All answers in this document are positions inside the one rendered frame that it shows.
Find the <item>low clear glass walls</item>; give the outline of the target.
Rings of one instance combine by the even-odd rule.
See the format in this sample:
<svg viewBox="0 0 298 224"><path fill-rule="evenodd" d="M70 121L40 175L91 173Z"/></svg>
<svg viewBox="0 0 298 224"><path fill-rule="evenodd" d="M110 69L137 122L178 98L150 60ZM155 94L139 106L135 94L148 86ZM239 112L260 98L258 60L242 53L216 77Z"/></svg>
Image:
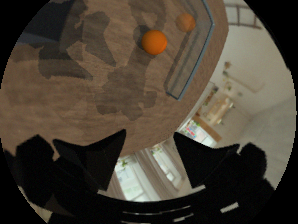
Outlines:
<svg viewBox="0 0 298 224"><path fill-rule="evenodd" d="M177 71L174 72L173 80L170 81L168 91L169 95L174 96L174 99L178 99L182 88L185 87L185 83L188 83L190 73L193 72L194 65L196 65L198 56L204 47L206 35L209 34L210 22L209 12L206 11L205 4L202 3L202 0L181 0L186 10L189 11L189 14L193 16L194 22L196 22L196 30L194 30L193 35L190 36L189 44L186 45L186 51L184 56L178 65Z"/></svg>

